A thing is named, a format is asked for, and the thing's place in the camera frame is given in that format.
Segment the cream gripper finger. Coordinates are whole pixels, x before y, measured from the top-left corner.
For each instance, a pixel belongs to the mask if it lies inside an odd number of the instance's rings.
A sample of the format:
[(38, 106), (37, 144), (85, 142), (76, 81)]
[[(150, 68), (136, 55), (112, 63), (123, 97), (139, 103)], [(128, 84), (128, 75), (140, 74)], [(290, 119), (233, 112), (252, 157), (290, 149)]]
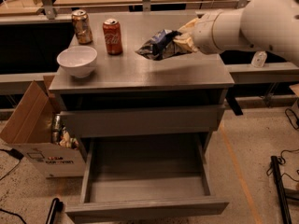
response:
[(181, 34), (187, 34), (187, 33), (191, 33), (192, 30), (194, 29), (195, 24), (199, 21), (198, 18), (194, 18), (190, 21), (188, 21), (187, 23), (185, 23), (183, 26), (181, 26), (178, 31)]
[(173, 41), (182, 49), (188, 52), (197, 52), (198, 48), (194, 45), (190, 35), (176, 35)]

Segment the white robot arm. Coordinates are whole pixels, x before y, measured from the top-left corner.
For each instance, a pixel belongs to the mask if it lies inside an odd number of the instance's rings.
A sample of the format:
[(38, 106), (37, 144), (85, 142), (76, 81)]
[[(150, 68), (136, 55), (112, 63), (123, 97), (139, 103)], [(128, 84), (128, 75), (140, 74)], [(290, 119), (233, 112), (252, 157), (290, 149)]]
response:
[(174, 38), (189, 52), (268, 51), (299, 64), (299, 4), (294, 0), (251, 0), (243, 8), (196, 15)]

